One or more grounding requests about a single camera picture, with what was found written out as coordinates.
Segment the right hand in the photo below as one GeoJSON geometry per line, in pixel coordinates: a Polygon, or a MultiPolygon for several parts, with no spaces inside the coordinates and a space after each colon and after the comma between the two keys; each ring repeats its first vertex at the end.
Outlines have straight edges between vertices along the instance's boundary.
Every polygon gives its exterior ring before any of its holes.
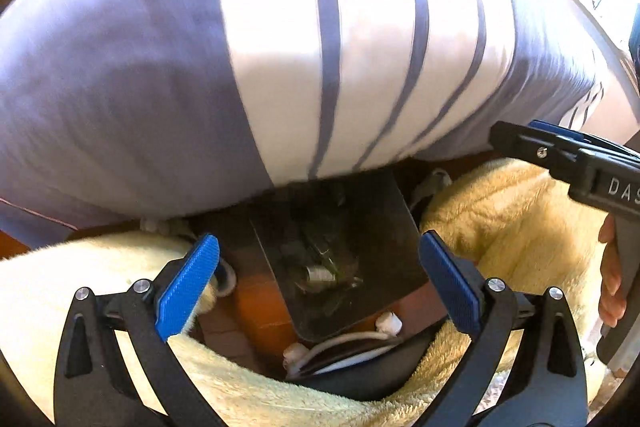
{"type": "Polygon", "coordinates": [[[626,311],[626,299],[622,287],[622,268],[616,244],[615,219],[612,215],[605,218],[599,232],[599,242],[605,245],[600,266],[602,277],[599,315],[608,327],[615,327],[626,311]]]}

